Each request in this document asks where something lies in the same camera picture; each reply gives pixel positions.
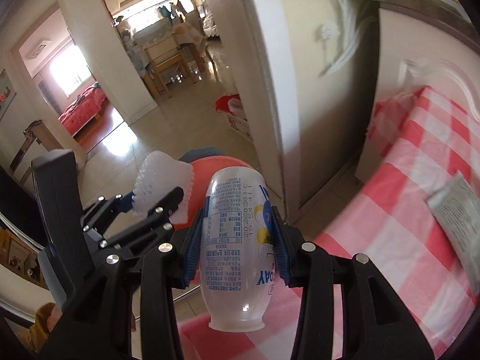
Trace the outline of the white refrigerator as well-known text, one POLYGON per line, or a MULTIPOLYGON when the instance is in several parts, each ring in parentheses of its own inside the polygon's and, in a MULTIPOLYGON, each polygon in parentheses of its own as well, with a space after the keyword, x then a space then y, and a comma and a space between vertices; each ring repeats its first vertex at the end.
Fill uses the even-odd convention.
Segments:
POLYGON ((365 139, 378 67, 365 0, 208 0, 268 186, 297 220, 365 139))

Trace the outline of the wooden chair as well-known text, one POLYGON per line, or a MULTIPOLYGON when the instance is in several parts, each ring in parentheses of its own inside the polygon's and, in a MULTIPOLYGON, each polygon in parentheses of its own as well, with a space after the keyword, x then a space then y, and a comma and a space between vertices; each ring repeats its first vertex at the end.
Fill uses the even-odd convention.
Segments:
POLYGON ((188 66, 179 45, 173 36, 165 37, 161 40, 151 41, 142 47, 146 57, 153 69, 154 77, 160 82, 162 88, 171 98, 172 94, 168 89, 166 82, 162 77, 162 72, 171 67, 179 68, 182 76, 190 78, 195 84, 196 79, 188 66))

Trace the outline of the red bed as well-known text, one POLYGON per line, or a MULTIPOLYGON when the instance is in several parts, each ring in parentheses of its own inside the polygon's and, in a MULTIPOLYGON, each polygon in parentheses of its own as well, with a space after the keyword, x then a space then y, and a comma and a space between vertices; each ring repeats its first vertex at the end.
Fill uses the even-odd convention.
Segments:
POLYGON ((107 96, 98 82, 86 88, 58 117, 71 136, 76 135, 102 110, 107 96))

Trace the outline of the silver foil packet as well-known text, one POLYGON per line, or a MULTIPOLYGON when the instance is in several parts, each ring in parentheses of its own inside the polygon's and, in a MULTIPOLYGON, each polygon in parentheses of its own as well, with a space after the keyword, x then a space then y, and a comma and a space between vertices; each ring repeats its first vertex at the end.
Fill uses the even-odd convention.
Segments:
POLYGON ((479 198, 456 172, 426 201, 451 243, 474 295, 479 295, 479 198))

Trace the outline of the red white checkered tablecloth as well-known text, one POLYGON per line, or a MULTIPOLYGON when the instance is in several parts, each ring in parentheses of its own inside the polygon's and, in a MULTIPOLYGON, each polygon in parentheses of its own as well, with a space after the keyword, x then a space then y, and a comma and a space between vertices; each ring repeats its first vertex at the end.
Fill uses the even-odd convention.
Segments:
MULTIPOLYGON (((367 255, 414 317, 432 359, 477 359, 479 295, 426 201, 456 172, 479 191, 479 117, 425 87, 376 104, 368 142, 381 164, 315 244, 342 258, 367 255)), ((216 331, 205 315, 183 323, 185 357, 292 359, 301 295, 277 280, 258 331, 216 331)))

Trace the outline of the white plastic drink bottle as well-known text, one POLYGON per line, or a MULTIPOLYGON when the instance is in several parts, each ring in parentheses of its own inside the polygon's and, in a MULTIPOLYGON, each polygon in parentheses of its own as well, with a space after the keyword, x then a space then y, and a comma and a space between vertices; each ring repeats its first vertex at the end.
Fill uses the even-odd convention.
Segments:
POLYGON ((276 271, 264 178, 248 167, 221 169, 211 178, 203 208, 199 270, 209 326, 260 330, 276 271))

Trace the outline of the red white box on floor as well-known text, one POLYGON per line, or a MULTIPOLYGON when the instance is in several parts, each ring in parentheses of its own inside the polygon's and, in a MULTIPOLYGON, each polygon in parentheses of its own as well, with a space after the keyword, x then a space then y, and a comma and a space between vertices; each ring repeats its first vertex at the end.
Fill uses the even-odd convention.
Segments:
POLYGON ((219 97, 215 103, 216 111, 224 115, 229 128, 250 143, 253 142, 250 126, 239 94, 219 97))

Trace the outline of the dining table with cloth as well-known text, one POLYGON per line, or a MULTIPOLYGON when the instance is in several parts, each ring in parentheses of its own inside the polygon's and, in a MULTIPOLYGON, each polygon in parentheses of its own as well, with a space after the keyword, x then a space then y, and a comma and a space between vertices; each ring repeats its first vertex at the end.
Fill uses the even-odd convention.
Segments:
POLYGON ((135 33, 133 39, 138 45, 145 47, 154 41, 162 41, 169 36, 180 48, 185 47, 190 51, 200 72, 206 71, 206 59, 212 59, 208 51, 207 38, 192 24, 185 22, 171 25, 168 20, 161 19, 135 33))

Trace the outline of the orange plastic trash bucket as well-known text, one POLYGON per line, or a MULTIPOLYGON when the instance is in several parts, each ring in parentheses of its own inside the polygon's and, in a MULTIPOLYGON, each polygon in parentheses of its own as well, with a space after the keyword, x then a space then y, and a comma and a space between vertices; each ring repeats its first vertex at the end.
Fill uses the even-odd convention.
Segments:
POLYGON ((204 200, 198 268, 207 287, 239 292, 256 261, 259 225, 254 213, 263 186, 262 176, 250 167, 228 166, 215 172, 204 200))

